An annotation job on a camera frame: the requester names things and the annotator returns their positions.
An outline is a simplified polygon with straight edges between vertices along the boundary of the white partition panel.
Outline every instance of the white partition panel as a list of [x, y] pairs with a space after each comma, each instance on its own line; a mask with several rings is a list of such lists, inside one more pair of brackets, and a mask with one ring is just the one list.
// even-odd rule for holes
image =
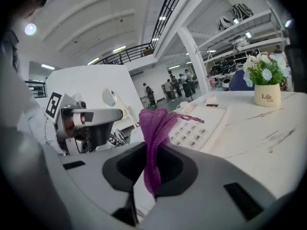
[[[102, 100], [102, 91], [109, 88], [118, 93], [123, 103], [139, 121], [143, 105], [125, 65], [90, 65], [54, 71], [46, 81], [48, 96], [52, 92], [70, 96], [79, 93], [87, 108], [109, 108]], [[117, 121], [113, 128], [124, 129], [132, 125], [130, 119]]]

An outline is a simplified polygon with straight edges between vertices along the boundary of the blue flower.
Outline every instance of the blue flower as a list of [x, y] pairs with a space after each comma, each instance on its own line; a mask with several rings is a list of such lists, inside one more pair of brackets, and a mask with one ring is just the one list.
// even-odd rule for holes
[[290, 69], [287, 67], [287, 68], [279, 68], [279, 70], [282, 72], [283, 76], [285, 78], [287, 78], [289, 75], [290, 75]]
[[272, 79], [272, 73], [271, 73], [271, 71], [268, 70], [268, 69], [264, 69], [264, 70], [262, 71], [262, 76], [263, 76], [263, 78], [264, 78], [265, 80], [267, 80], [267, 81], [270, 81], [270, 80]]
[[253, 87], [253, 82], [250, 79], [244, 79], [248, 87]]
[[244, 76], [243, 76], [244, 79], [249, 79], [250, 78], [250, 72], [249, 71], [246, 71], [244, 73]]

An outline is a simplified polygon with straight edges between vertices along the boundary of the floor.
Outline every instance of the floor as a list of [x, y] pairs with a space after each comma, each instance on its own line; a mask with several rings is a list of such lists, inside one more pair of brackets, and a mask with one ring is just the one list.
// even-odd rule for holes
[[[195, 100], [195, 99], [197, 99], [198, 97], [201, 96], [201, 91], [200, 91], [199, 86], [197, 88], [195, 88], [195, 92], [196, 92], [196, 94], [193, 94], [193, 97], [192, 97], [193, 100]], [[183, 93], [183, 96], [181, 98], [176, 98], [175, 100], [172, 100], [172, 101], [163, 100], [163, 101], [160, 101], [160, 102], [157, 103], [157, 107], [149, 106], [147, 109], [155, 111], [158, 108], [165, 108], [167, 111], [171, 112], [171, 111], [176, 110], [177, 106], [180, 105], [181, 102], [190, 102], [190, 101], [191, 101], [191, 98], [184, 97], [184, 93]], [[131, 127], [131, 128], [125, 129], [125, 131], [123, 131], [123, 133], [126, 137], [127, 144], [130, 143], [130, 134], [131, 134], [131, 131], [133, 129], [134, 129], [134, 127]]]

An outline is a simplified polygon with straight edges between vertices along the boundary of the white column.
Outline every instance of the white column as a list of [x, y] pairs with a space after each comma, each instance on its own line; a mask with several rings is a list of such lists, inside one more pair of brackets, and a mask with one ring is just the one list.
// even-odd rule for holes
[[179, 37], [181, 38], [184, 47], [189, 53], [189, 57], [192, 61], [195, 73], [197, 75], [198, 83], [201, 89], [201, 94], [204, 95], [209, 92], [210, 84], [207, 78], [207, 69], [203, 63], [203, 59], [194, 38], [192, 37], [190, 31], [186, 27], [180, 27], [177, 31]]

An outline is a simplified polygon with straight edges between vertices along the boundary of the green leaves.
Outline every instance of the green leaves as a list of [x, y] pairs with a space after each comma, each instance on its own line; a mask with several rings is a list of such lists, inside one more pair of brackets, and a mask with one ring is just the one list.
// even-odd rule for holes
[[[264, 69], [268, 69], [272, 73], [271, 80], [267, 81], [263, 78], [262, 71]], [[248, 68], [248, 71], [250, 72], [250, 79], [257, 85], [275, 85], [284, 79], [276, 60], [272, 60], [271, 63], [264, 61], [256, 62], [255, 67]]]

